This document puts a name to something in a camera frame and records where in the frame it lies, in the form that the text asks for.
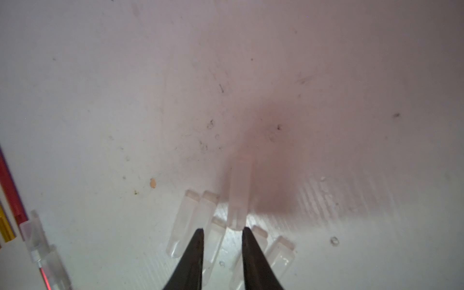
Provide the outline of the clear protective cap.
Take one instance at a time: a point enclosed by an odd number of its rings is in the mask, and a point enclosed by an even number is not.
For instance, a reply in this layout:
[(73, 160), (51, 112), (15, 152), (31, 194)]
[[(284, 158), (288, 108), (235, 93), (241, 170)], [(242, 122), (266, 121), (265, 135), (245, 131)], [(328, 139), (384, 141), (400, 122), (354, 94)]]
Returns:
[(219, 195), (209, 191), (203, 193), (192, 216), (191, 228), (193, 231), (201, 228), (204, 230), (204, 235), (208, 235), (218, 203)]
[(263, 290), (268, 279), (269, 264), (264, 251), (268, 233), (258, 226), (245, 227), (242, 233), (242, 251), (233, 267), (230, 290)]
[(210, 227), (210, 232), (205, 239), (204, 244), (204, 259), (203, 259), (203, 287), (208, 284), (214, 265), (216, 263), (219, 250), (221, 249), (222, 242), (226, 233), (227, 227), (225, 222), (218, 218), (213, 217)]
[(267, 261), (278, 280), (285, 275), (295, 257), (295, 245), (287, 238), (279, 236), (267, 253)]
[(168, 241), (166, 253), (169, 257), (179, 258), (183, 255), (189, 241), (189, 224), (199, 201), (200, 196), (196, 192), (186, 191)]
[(234, 231), (241, 231), (246, 225), (253, 163), (251, 156), (238, 155), (232, 166), (227, 227)]

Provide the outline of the gold carving knife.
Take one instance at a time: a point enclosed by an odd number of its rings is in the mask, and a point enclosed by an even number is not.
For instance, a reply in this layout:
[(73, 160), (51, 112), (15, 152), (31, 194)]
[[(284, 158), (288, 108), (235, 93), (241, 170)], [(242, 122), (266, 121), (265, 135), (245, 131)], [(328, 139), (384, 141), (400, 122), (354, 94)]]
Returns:
[(3, 207), (0, 208), (0, 223), (1, 223), (1, 236), (5, 242), (10, 242), (16, 238), (16, 234), (11, 226), (11, 223), (4, 212)]

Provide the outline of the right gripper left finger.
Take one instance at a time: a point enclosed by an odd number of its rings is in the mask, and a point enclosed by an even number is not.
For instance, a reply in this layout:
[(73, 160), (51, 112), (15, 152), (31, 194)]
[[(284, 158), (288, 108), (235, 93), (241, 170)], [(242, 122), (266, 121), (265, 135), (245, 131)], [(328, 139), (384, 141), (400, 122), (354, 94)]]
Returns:
[(198, 228), (163, 290), (201, 290), (203, 287), (204, 230)]

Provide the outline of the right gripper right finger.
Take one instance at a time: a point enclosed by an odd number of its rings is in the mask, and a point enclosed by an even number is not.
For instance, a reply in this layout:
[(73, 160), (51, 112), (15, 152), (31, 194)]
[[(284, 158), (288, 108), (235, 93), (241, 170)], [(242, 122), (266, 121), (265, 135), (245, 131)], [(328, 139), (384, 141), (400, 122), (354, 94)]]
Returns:
[(242, 264), (246, 290), (284, 290), (248, 227), (242, 231)]

